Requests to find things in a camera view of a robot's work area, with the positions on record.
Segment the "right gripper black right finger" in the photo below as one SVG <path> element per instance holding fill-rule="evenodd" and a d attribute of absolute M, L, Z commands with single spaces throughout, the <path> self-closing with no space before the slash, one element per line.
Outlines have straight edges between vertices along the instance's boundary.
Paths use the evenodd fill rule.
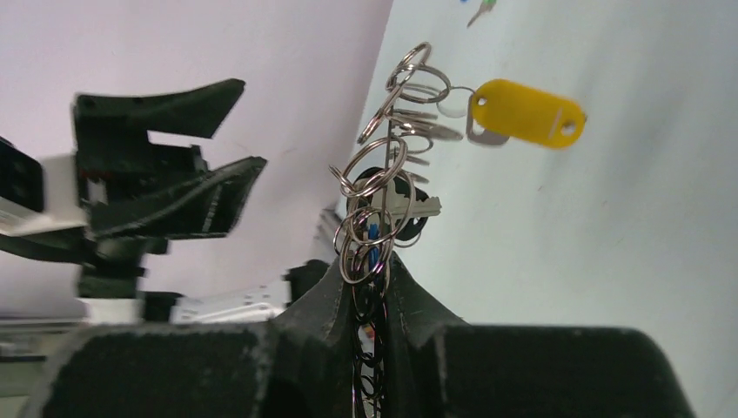
<path fill-rule="evenodd" d="M 386 417 L 690 417 L 661 348 L 622 327 L 472 325 L 391 262 Z"/>

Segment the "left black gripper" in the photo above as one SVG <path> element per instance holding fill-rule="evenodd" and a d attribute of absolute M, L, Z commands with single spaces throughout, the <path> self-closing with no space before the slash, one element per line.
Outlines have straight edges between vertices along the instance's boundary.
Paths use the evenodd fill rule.
<path fill-rule="evenodd" d="M 153 144 L 117 130 L 211 139 L 245 81 L 154 96 L 80 93 L 72 106 L 78 201 L 88 224 L 75 239 L 85 254 L 165 253 L 170 241 L 222 238 L 238 224 L 267 160 L 248 157 L 208 172 L 199 146 Z"/>

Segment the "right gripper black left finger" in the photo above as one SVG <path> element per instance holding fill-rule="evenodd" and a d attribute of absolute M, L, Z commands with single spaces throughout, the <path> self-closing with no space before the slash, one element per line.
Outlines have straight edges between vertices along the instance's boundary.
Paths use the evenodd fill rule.
<path fill-rule="evenodd" d="M 266 322 L 87 327 L 46 362 L 26 417 L 349 417 L 339 267 Z"/>

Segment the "metal disc with keyrings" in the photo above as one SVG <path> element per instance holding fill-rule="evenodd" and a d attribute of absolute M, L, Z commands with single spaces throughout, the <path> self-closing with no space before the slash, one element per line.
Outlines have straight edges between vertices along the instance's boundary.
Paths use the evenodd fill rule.
<path fill-rule="evenodd" d="M 439 198 L 420 197 L 418 186 L 428 180 L 406 165 L 426 165 L 421 156 L 437 140 L 463 138 L 439 123 L 437 114 L 401 106 L 438 105 L 449 95 L 450 80 L 428 63 L 431 53 L 431 44 L 421 42 L 401 58 L 386 80 L 384 102 L 359 134 L 359 151 L 345 169 L 330 169 L 346 198 L 333 245 L 351 295 L 356 417 L 379 417 L 385 399 L 386 293 L 394 250 L 414 245 L 419 234 L 407 228 L 423 226 L 441 208 Z"/>

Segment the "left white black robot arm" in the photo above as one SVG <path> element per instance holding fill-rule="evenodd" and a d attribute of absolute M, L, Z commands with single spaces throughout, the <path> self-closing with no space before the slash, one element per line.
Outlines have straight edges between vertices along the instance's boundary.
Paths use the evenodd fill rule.
<path fill-rule="evenodd" d="M 154 95 L 1 91 L 1 315 L 134 315 L 148 292 L 227 293 L 309 259 L 338 95 L 227 78 Z"/>

